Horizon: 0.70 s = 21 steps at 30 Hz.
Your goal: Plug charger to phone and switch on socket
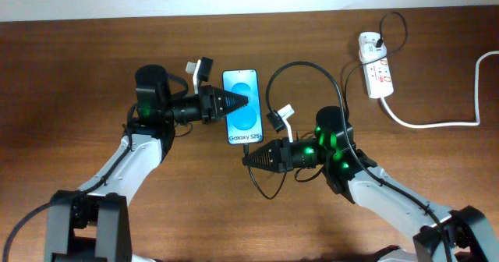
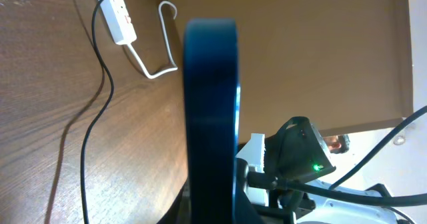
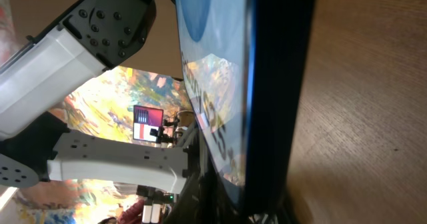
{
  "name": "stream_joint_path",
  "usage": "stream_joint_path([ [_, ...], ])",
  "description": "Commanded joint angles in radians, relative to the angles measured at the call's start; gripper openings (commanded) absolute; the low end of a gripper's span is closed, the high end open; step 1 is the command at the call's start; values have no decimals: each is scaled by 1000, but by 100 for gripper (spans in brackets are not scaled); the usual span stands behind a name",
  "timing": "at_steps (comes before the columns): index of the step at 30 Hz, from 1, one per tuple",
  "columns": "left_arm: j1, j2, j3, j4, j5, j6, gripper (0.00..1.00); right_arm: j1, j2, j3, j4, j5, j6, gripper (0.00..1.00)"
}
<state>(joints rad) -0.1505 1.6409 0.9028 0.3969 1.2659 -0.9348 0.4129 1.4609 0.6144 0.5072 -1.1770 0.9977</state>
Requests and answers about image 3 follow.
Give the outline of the blue Galaxy smartphone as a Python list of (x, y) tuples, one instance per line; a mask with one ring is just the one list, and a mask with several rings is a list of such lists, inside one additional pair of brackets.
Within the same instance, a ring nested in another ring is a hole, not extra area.
[(224, 203), (281, 203), (315, 0), (175, 0), (183, 79)]

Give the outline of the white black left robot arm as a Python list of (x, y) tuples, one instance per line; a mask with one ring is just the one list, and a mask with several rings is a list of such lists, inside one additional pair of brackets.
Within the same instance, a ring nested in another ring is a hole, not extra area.
[(155, 0), (78, 0), (1, 66), (1, 184), (98, 179), (180, 193), (187, 154), (68, 128), (50, 108), (145, 44)]

